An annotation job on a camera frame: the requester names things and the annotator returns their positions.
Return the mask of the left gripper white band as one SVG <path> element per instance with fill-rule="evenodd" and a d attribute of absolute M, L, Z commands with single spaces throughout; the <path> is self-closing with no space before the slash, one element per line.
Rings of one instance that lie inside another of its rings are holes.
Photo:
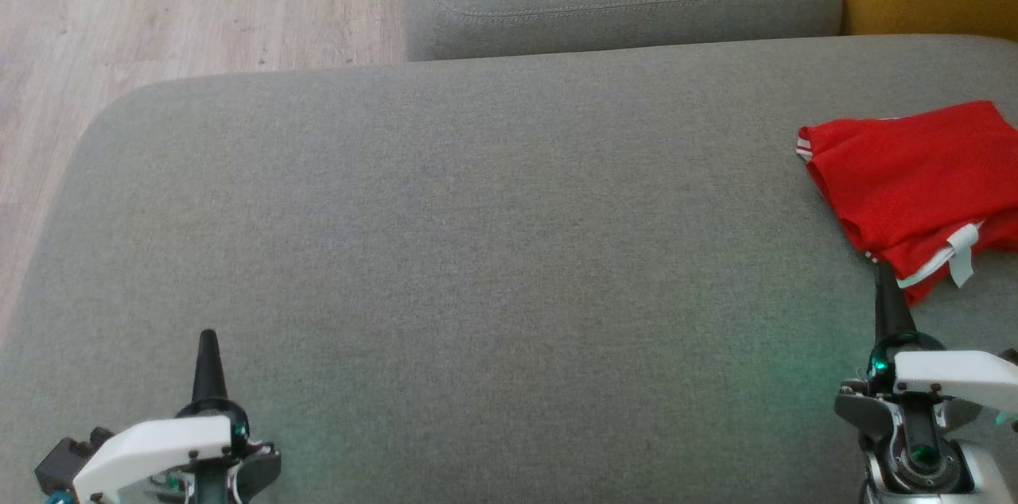
<path fill-rule="evenodd" d="M 192 403 L 177 417 L 145 421 L 102 443 L 73 478 L 73 493 L 120 503 L 123 489 L 150 481 L 173 503 L 250 503 L 282 475 L 282 453 L 251 441 L 250 421 L 228 400 L 217 333 L 200 332 Z"/>

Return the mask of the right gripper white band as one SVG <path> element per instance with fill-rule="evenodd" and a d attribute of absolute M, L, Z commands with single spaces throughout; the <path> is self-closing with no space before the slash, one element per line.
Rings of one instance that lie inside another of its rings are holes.
<path fill-rule="evenodd" d="M 858 432 L 862 496 L 1008 496 L 989 450 L 953 434 L 985 409 L 1015 427 L 1014 352 L 947 351 L 919 333 L 887 262 L 876 262 L 875 344 L 835 398 Z"/>

